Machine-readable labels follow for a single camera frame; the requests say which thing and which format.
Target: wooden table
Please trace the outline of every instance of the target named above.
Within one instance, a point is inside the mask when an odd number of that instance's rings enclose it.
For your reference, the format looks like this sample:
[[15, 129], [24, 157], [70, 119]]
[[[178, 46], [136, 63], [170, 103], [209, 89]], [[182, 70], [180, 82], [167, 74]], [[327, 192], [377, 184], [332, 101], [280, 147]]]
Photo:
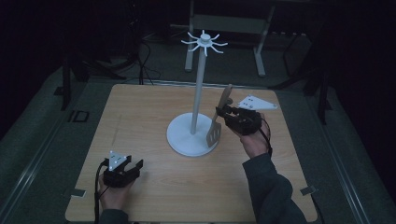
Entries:
[[[94, 220], [93, 186], [99, 163], [110, 150], [132, 155], [133, 165], [145, 161], [131, 190], [126, 211], [130, 220], [147, 222], [254, 222], [248, 182], [242, 163], [248, 156], [239, 139], [224, 124], [217, 147], [191, 158], [176, 153], [166, 130], [173, 118], [192, 111], [194, 87], [115, 85], [107, 100], [76, 189], [87, 191], [72, 197], [66, 210], [70, 221]], [[223, 88], [203, 88], [200, 113], [212, 118]], [[272, 91], [233, 89], [240, 102], [249, 94], [274, 104]], [[306, 182], [281, 107], [263, 111], [271, 126], [273, 161], [293, 185], [292, 199], [308, 221], [317, 219], [309, 196], [300, 189]]]

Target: black cable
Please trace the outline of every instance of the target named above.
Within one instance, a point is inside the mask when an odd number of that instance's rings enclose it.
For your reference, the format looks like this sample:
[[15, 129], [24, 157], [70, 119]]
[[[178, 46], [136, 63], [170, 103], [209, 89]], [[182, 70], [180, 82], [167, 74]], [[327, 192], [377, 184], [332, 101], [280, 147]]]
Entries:
[[149, 81], [152, 83], [152, 80], [149, 76], [149, 74], [146, 71], [146, 62], [149, 59], [149, 55], [151, 54], [151, 48], [149, 47], [148, 44], [146, 44], [145, 42], [142, 42], [142, 45], [146, 46], [148, 48], [148, 55], [146, 56], [145, 61], [142, 62], [142, 60], [140, 59], [140, 56], [137, 55], [137, 60], [139, 61], [139, 65], [140, 65], [140, 71], [139, 71], [139, 85], [144, 85], [144, 73], [146, 72], [146, 75], [148, 76]]
[[102, 197], [102, 195], [108, 190], [108, 188], [110, 188], [109, 186], [107, 186], [107, 188], [99, 195], [99, 199]]
[[[158, 76], [157, 76], [157, 77], [150, 77], [150, 76], [149, 76], [149, 73], [147, 72], [147, 70], [149, 70], [149, 71], [151, 71], [151, 72], [154, 72], [154, 73], [157, 73]], [[145, 71], [146, 71], [146, 75], [148, 76], [148, 78], [149, 78], [150, 80], [152, 80], [152, 79], [160, 79], [160, 77], [161, 77], [161, 75], [162, 75], [161, 72], [156, 71], [156, 70], [154, 70], [154, 69], [151, 69], [151, 68], [149, 68], [149, 67], [147, 67], [147, 66], [145, 66]]]
[[104, 165], [108, 165], [108, 160], [104, 160], [104, 161], [102, 161], [100, 163], [100, 165], [98, 167], [98, 170], [96, 171], [96, 176], [95, 176], [95, 192], [94, 192], [94, 197], [93, 197], [94, 198], [94, 204], [95, 204], [95, 207], [94, 207], [94, 213], [95, 213], [95, 222], [94, 223], [95, 224], [99, 223], [99, 199], [100, 199], [100, 197], [102, 196], [103, 193], [101, 195], [99, 195], [98, 183], [99, 183], [100, 170], [102, 169], [102, 167]]
[[[117, 63], [117, 64], [112, 64], [112, 65], [107, 65], [107, 64], [102, 64], [100, 63], [104, 68], [110, 70], [110, 71], [118, 71], [121, 70], [123, 68], [126, 68], [128, 66], [131, 66], [134, 64], [134, 62], [136, 61], [136, 57], [134, 55], [134, 48], [138, 48], [139, 44], [136, 43], [138, 40], [137, 38], [140, 36], [139, 32], [140, 32], [140, 18], [141, 18], [141, 11], [142, 11], [142, 4], [141, 3], [135, 3], [137, 1], [134, 0], [126, 0], [125, 2], [123, 2], [124, 4], [126, 4], [126, 7], [124, 8], [123, 11], [123, 17], [128, 21], [130, 28], [131, 28], [131, 33], [133, 36], [133, 47], [130, 49], [130, 54], [128, 56], [128, 58], [121, 63]], [[96, 8], [96, 4], [94, 2], [92, 2], [92, 6], [94, 8]], [[97, 13], [97, 9], [94, 11], [95, 12], [95, 18], [97, 20], [97, 22], [99, 22], [98, 24], [100, 24], [100, 18], [99, 15]]]
[[267, 121], [266, 121], [265, 119], [262, 119], [262, 120], [263, 120], [263, 121], [265, 122], [265, 124], [267, 125], [267, 128], [268, 128], [268, 136], [265, 135], [265, 133], [262, 131], [262, 128], [260, 128], [259, 131], [260, 131], [260, 133], [262, 134], [262, 136], [264, 137], [265, 141], [267, 142], [267, 144], [268, 144], [268, 154], [270, 154], [270, 157], [272, 157], [273, 149], [272, 149], [271, 143], [270, 143], [270, 140], [271, 140], [271, 129], [270, 129], [270, 126], [268, 125]]

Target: dark background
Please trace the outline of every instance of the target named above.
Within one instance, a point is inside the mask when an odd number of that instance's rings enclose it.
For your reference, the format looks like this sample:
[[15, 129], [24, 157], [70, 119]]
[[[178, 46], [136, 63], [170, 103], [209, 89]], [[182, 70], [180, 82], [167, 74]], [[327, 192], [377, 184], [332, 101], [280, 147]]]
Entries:
[[[169, 23], [188, 24], [189, 1], [129, 3], [138, 7], [109, 0], [1, 2], [0, 137], [62, 65], [66, 53], [83, 51], [106, 61], [111, 54], [138, 50], [135, 43], [125, 43], [126, 35], [139, 31], [131, 29], [131, 21], [163, 27], [164, 35]], [[239, 9], [237, 3], [231, 1], [226, 11]], [[250, 15], [248, 10], [236, 11]], [[293, 18], [291, 12], [298, 13]], [[326, 12], [324, 25], [309, 36], [314, 50], [307, 61], [331, 71], [330, 84], [395, 201], [396, 1], [332, 2]], [[307, 32], [307, 24], [323, 19], [307, 14], [301, 5], [284, 4], [276, 11], [272, 29]]]

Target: person's arm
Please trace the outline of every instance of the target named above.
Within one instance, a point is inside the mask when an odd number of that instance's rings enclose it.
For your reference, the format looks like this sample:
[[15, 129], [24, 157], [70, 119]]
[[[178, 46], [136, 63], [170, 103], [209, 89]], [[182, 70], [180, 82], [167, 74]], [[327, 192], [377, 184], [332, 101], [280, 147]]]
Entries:
[[276, 172], [268, 153], [243, 166], [257, 223], [306, 223], [303, 212], [291, 199], [291, 183]]
[[103, 208], [103, 212], [99, 218], [99, 224], [128, 223], [128, 214], [122, 211], [122, 208], [126, 200], [128, 200], [129, 190], [133, 184], [134, 182], [124, 188], [110, 188], [105, 185], [103, 175], [99, 176], [100, 202]]
[[[270, 139], [264, 114], [262, 119], [262, 132]], [[235, 134], [250, 157], [243, 166], [257, 223], [306, 223], [303, 212], [291, 199], [291, 183], [277, 173], [271, 161], [269, 142], [262, 133]]]

